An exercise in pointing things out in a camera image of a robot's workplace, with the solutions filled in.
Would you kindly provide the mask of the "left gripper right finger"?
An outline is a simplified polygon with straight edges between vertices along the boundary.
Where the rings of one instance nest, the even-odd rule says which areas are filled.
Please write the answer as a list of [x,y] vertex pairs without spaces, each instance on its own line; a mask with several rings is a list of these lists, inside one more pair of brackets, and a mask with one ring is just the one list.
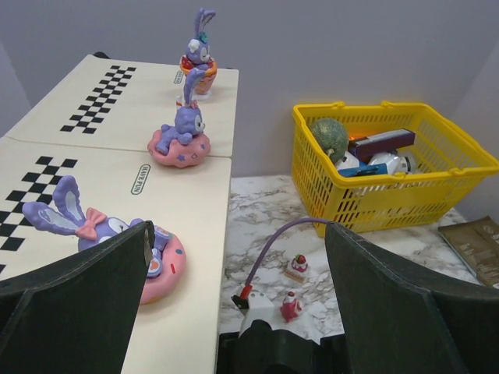
[[498,291],[389,252],[338,223],[327,260],[355,373],[496,373]]

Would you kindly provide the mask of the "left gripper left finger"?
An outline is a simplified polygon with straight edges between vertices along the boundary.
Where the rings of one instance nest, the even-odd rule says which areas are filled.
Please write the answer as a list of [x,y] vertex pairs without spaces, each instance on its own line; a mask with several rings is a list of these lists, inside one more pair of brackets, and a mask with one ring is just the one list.
[[119,373],[152,260],[154,226],[1,282],[3,373]]

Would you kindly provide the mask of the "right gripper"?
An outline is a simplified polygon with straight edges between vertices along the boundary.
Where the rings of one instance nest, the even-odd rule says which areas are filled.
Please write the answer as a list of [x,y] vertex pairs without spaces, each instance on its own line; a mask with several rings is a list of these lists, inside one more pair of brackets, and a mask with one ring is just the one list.
[[343,334],[305,339],[292,331],[272,329],[262,319],[243,333],[222,333],[217,373],[346,373],[347,347]]

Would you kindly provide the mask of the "pink bear toy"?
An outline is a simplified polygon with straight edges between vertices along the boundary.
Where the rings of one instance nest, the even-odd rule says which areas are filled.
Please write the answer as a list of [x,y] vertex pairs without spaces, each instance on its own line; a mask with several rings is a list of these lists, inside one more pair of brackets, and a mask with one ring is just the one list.
[[289,291],[280,308],[281,315],[286,323],[299,318],[303,314],[303,304],[294,291]]

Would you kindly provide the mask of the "strawberry cake slice toy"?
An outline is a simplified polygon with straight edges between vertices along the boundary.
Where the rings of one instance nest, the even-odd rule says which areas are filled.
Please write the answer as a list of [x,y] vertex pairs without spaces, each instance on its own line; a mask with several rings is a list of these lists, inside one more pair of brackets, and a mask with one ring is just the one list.
[[309,274],[309,269],[306,256],[299,253],[288,262],[285,269],[285,276],[302,284]]

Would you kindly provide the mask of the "purple bunny pink donut toy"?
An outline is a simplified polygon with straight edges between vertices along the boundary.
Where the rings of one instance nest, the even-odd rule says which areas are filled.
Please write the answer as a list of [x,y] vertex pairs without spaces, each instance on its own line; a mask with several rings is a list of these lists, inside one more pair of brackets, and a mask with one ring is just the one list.
[[[55,208],[42,202],[24,203],[24,217],[38,231],[76,236],[80,252],[142,222],[136,218],[127,224],[93,207],[82,210],[79,187],[72,175],[60,179],[52,193],[52,199]],[[154,227],[152,256],[140,299],[141,305],[156,302],[170,294],[186,269],[186,252],[179,238],[157,225]]]

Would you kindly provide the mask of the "purple bunny cupcake toy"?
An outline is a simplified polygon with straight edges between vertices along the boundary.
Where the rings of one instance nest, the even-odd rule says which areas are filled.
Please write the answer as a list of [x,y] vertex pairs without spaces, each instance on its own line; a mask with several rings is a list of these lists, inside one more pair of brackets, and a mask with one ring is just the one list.
[[211,93],[210,89],[218,72],[217,62],[211,56],[207,34],[204,31],[205,26],[215,15],[214,10],[199,9],[194,20],[194,37],[187,44],[186,53],[179,62],[185,76],[188,76],[194,68],[205,72],[204,78],[194,89],[201,97],[207,97]]

